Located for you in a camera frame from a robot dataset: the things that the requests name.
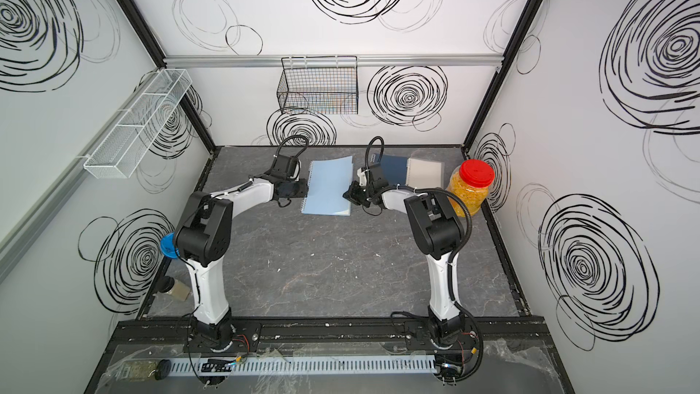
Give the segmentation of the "cornflakes jar with red lid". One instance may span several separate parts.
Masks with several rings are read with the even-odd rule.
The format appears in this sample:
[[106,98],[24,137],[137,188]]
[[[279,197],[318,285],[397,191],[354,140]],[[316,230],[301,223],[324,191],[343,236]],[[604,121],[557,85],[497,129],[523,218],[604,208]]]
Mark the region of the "cornflakes jar with red lid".
[[474,216],[490,193],[494,169],[481,160],[466,160],[450,176],[448,191],[459,197],[470,216]]

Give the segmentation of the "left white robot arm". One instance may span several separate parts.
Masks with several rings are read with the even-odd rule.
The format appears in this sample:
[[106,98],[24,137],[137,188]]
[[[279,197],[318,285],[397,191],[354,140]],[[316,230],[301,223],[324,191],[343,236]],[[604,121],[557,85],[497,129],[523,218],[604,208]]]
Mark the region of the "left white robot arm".
[[172,247],[190,274],[194,299],[191,333],[207,347],[223,351],[234,341],[222,271],[233,219],[261,204],[306,197],[307,182],[300,174],[297,155],[277,152],[265,173],[219,192],[196,192],[189,197],[172,236]]

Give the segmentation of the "aluminium wall rail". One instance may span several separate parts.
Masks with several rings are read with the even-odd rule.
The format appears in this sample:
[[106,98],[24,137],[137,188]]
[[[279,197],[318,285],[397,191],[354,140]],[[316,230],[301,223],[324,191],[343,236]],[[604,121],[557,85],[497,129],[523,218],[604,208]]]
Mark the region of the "aluminium wall rail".
[[500,67],[500,54],[360,54],[360,55],[184,55],[164,59],[168,67]]

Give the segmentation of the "light blue spiral notebook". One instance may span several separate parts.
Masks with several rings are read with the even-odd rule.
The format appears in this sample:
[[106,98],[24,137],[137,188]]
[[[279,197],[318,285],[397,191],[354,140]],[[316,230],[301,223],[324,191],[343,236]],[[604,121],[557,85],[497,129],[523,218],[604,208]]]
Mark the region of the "light blue spiral notebook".
[[351,204],[344,194],[353,181],[353,157],[312,161],[304,215],[349,216]]

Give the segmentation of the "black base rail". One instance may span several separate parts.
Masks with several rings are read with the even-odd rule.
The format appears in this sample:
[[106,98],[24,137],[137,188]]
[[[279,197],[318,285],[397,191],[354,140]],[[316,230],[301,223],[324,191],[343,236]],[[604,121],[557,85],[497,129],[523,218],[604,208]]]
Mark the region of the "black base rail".
[[484,341],[499,337],[542,337],[550,333],[542,317],[478,317],[458,333],[443,332],[420,317],[232,317],[217,328],[194,317],[153,317],[122,321],[111,335],[113,347],[127,344],[191,345],[197,353],[221,350],[257,352],[279,344],[397,343],[410,350],[432,350],[473,331]]

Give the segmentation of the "small black cap bottle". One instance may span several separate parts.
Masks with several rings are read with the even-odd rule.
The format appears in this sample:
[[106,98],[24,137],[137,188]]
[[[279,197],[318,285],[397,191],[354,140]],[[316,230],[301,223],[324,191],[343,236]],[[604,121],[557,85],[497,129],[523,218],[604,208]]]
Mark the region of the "small black cap bottle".
[[156,284],[156,288],[160,294],[170,296],[174,300],[180,302],[185,302],[191,293],[191,288],[189,288],[189,286],[174,277],[160,278]]

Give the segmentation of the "left black frame post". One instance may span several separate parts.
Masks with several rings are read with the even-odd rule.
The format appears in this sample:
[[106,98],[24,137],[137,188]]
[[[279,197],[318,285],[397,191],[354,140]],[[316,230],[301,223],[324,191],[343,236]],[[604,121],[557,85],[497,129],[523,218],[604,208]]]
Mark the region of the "left black frame post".
[[[165,52],[149,27],[135,0],[116,0],[116,2],[131,24],[132,29],[139,38],[154,65],[158,69],[164,69],[166,66]],[[207,127],[204,125],[201,116],[196,111],[193,105],[193,100],[189,96],[185,96],[180,105],[182,105],[187,119],[191,122],[193,129],[204,145],[207,153],[213,154],[217,147]]]

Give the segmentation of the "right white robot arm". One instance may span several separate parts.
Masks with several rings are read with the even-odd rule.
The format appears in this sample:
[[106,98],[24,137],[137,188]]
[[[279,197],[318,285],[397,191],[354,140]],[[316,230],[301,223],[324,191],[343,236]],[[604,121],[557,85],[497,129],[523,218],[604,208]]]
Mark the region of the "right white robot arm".
[[428,262],[431,340],[440,348],[453,344],[468,325],[468,311],[459,301],[456,264],[472,229],[471,220],[463,224],[454,210],[457,197],[440,188],[391,185],[378,165],[360,169],[344,197],[355,205],[376,205],[408,217],[413,239]]

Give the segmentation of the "black corner frame post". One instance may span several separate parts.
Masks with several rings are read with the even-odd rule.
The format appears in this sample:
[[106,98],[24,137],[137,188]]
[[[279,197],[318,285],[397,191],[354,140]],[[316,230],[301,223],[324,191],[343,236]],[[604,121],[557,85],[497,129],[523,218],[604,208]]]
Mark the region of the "black corner frame post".
[[479,104],[479,109],[477,110],[475,119],[473,120],[468,134],[465,137],[460,150],[464,155],[468,155],[474,142],[477,139],[479,131],[483,126],[490,110],[495,103],[499,91],[504,84],[510,68],[516,60],[517,54],[520,51],[521,45],[524,42],[528,30],[532,26],[538,12],[541,9],[541,5],[544,0],[527,0],[525,7],[521,12],[521,15],[514,27],[513,34],[510,36],[509,43],[506,45],[506,49],[503,54],[503,61],[501,62],[501,68],[496,71],[492,77],[490,85],[487,87],[487,91]]

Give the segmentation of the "blue lid snack cup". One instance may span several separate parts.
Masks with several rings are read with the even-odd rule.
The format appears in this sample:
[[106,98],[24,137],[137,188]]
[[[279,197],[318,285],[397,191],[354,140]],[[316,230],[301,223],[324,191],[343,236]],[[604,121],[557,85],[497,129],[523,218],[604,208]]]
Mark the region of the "blue lid snack cup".
[[169,259],[178,259],[179,251],[174,244],[174,233],[168,233],[160,240],[160,251]]

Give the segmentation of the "white mesh wall shelf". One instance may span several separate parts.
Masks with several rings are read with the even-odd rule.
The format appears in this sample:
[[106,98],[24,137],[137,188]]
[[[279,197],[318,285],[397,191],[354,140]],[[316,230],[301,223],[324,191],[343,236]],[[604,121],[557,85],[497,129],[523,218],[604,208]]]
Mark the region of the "white mesh wall shelf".
[[193,139],[180,103],[190,92],[184,69],[161,69],[140,84],[116,124],[87,157],[83,168],[97,179],[127,179],[153,154],[174,160]]

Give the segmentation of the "dark blue spiral notebook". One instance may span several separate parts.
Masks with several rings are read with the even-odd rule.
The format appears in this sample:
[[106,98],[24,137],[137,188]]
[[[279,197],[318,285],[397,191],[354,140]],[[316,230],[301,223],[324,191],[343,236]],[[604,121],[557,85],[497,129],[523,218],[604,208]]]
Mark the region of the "dark blue spiral notebook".
[[401,184],[412,188],[442,188],[444,186],[444,165],[413,157],[385,154],[379,158],[375,153],[370,158],[372,164],[379,163],[389,184]]

